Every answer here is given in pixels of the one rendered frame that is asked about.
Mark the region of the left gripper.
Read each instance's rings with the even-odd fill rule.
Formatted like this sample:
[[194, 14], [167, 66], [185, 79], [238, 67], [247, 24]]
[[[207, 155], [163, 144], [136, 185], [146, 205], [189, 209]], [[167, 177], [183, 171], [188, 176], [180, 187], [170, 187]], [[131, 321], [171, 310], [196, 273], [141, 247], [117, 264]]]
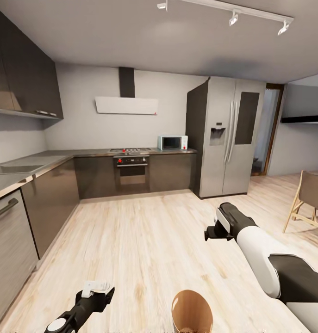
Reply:
[[[86, 313], [85, 322], [93, 312], [103, 312], [106, 305], [111, 303], [115, 287], [107, 295], [105, 293], [95, 292], [88, 298], [81, 298], [82, 290], [75, 295], [75, 306], [82, 307]], [[84, 322], [84, 323], [85, 323]]]

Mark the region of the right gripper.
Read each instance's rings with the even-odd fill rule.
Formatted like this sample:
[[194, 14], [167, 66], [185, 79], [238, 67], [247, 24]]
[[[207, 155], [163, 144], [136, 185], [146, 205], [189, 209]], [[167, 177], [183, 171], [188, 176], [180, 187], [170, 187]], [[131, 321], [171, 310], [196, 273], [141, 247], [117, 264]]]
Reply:
[[206, 231], [204, 232], [205, 234], [205, 241], [210, 239], [232, 239], [234, 238], [232, 235], [230, 235], [228, 232], [223, 231], [219, 229], [217, 226], [217, 223], [215, 223], [215, 226], [208, 226]]

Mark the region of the trash can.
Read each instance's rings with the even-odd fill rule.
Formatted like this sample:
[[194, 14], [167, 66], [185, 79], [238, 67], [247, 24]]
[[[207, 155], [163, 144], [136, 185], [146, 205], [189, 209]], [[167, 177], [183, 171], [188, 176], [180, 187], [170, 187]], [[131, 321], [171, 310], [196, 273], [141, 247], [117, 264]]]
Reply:
[[181, 290], [172, 301], [171, 315], [175, 333], [211, 333], [212, 309], [194, 290]]

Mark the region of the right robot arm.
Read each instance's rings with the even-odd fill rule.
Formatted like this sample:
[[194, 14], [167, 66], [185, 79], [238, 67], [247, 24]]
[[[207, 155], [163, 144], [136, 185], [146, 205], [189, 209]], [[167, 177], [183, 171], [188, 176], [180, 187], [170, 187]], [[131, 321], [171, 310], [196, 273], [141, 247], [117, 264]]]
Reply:
[[234, 238], [263, 291], [278, 299], [310, 331], [318, 333], [318, 272], [231, 203], [216, 210], [205, 241]]

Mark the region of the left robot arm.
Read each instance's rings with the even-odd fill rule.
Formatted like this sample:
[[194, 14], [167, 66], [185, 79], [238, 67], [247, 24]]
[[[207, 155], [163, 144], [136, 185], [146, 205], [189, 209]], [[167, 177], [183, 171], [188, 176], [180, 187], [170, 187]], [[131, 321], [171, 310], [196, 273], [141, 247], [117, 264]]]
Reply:
[[75, 295], [75, 306], [52, 321], [45, 333], [78, 333], [93, 312], [103, 312], [106, 305], [111, 303], [115, 287], [107, 295], [94, 290], [104, 291], [109, 288], [109, 282], [86, 281], [83, 290]]

